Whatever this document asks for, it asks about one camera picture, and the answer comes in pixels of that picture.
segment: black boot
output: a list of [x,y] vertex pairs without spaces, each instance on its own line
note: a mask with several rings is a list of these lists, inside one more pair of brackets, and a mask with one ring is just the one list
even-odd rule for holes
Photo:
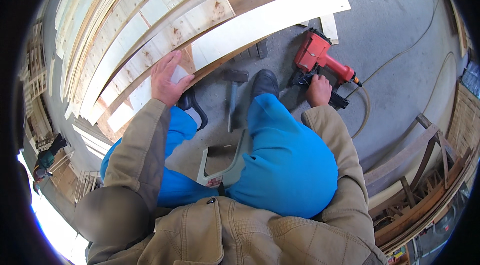
[[255,97],[258,95],[262,95],[265,93],[273,94],[276,98],[278,98],[278,87],[279,83],[277,82],[276,76],[273,74],[272,71],[268,69],[262,69],[258,71],[257,75],[255,76],[255,80],[252,86],[250,101],[253,101]]

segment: hand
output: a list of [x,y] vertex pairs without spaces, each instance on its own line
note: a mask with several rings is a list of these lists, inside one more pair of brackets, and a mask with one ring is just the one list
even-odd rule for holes
[[325,76],[312,76],[310,87],[307,90],[307,101],[311,107],[327,106],[332,95],[332,86]]
[[177,84],[171,82],[175,68],[182,57],[181,51],[176,50],[168,53],[152,67],[152,98],[160,100],[168,107],[172,107],[180,99],[185,89],[195,77],[188,75]]

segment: curved wooden board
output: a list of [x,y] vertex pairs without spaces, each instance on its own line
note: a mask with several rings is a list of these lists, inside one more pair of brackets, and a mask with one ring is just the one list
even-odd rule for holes
[[76,116],[79,113],[86,116],[90,113],[106,81],[128,50],[125,47],[133,46],[152,24],[161,20],[183,1],[149,0],[118,34],[100,64],[85,64],[81,75],[84,83],[78,85],[73,101],[73,112]]

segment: white plastic stool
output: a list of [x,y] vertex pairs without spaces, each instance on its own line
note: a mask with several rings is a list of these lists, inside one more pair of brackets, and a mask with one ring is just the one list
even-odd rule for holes
[[212,175],[205,175],[205,166],[207,164],[208,148],[204,149],[202,156],[202,162],[200,163],[200,169],[198,170],[197,183],[207,186],[208,188],[217,188],[221,182],[225,188],[235,184],[240,179],[240,172],[245,167],[245,161],[243,160],[243,154],[251,154],[253,150],[253,140],[250,137],[248,129],[244,129],[240,141],[235,151],[233,161],[227,169],[214,173]]

